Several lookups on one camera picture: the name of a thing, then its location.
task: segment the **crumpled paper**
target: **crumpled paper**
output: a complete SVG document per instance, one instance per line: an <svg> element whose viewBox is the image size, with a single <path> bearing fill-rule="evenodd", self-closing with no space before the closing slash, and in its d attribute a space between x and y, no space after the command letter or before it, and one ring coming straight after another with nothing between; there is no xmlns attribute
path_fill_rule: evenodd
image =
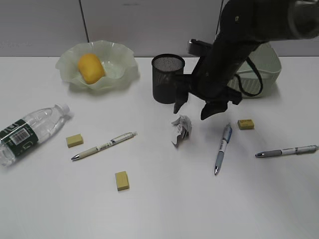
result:
<svg viewBox="0 0 319 239"><path fill-rule="evenodd" d="M179 116L179 118L171 124L175 126L171 134L171 142L174 145L177 145L179 141L185 139L187 135L190 136L192 126L189 117Z"/></svg>

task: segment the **eraser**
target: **eraser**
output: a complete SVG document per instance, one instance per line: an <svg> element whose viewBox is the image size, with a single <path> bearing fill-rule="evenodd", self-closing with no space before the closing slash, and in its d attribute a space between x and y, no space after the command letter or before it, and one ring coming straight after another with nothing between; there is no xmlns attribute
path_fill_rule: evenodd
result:
<svg viewBox="0 0 319 239"><path fill-rule="evenodd" d="M71 147L83 144L83 138L81 134L77 134L74 136L67 137L66 142L68 144L68 147L71 148Z"/></svg>
<svg viewBox="0 0 319 239"><path fill-rule="evenodd" d="M118 191L122 191L122 190L130 188L128 175L125 171L116 173L115 176L116 176L116 186L118 187Z"/></svg>
<svg viewBox="0 0 319 239"><path fill-rule="evenodd" d="M252 119L242 119L238 121L238 127L240 129L253 129L255 125Z"/></svg>

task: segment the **green label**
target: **green label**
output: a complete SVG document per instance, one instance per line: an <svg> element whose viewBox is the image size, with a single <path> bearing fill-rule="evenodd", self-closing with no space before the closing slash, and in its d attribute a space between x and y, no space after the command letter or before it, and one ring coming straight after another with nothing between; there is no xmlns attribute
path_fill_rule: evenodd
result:
<svg viewBox="0 0 319 239"><path fill-rule="evenodd" d="M38 142L32 128L22 119L0 131L0 140L5 143L17 157Z"/></svg>

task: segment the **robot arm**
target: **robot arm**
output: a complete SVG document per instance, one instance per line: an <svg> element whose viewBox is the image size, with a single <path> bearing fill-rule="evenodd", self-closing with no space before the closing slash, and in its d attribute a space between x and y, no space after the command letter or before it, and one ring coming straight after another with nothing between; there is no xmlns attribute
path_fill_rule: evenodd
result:
<svg viewBox="0 0 319 239"><path fill-rule="evenodd" d="M241 93L227 87L248 56L272 40L319 35L319 0L230 0L221 15L220 33L210 45L193 40L190 52L200 55L191 75L176 76L174 113L188 93L206 101L201 119L239 104Z"/></svg>

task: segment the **white pen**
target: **white pen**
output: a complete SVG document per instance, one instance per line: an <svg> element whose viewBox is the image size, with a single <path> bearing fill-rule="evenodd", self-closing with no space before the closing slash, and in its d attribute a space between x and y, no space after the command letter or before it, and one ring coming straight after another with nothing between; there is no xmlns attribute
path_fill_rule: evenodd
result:
<svg viewBox="0 0 319 239"><path fill-rule="evenodd" d="M219 147L219 152L218 152L218 155L217 155L217 158L216 158L215 176L217 176L217 174L220 171L221 164L223 162L224 154L225 154L225 151L226 151L226 146L229 143L230 136L231 136L232 132L233 132L233 129L231 128L230 124L228 124L225 127L225 129L224 129L223 138L221 140L220 147Z"/></svg>
<svg viewBox="0 0 319 239"><path fill-rule="evenodd" d="M317 145L310 145L306 147L298 147L298 148L285 148L278 149L273 151L266 151L257 153L256 158L268 158L268 157L276 157L281 155L289 155L289 154L303 154L303 153L314 153L319 149Z"/></svg>
<svg viewBox="0 0 319 239"><path fill-rule="evenodd" d="M107 142L101 146L93 147L93 148L90 148L82 153L79 153L79 154L75 155L74 157L72 157L71 159L72 159L72 161L75 161L75 160L85 158L85 157L90 156L94 153L97 153L97 152L100 152L104 149L112 147L115 144L118 144L118 143L123 142L127 139L130 139L130 138L133 138L137 134L138 134L137 132L122 134L116 138L111 139L109 142Z"/></svg>

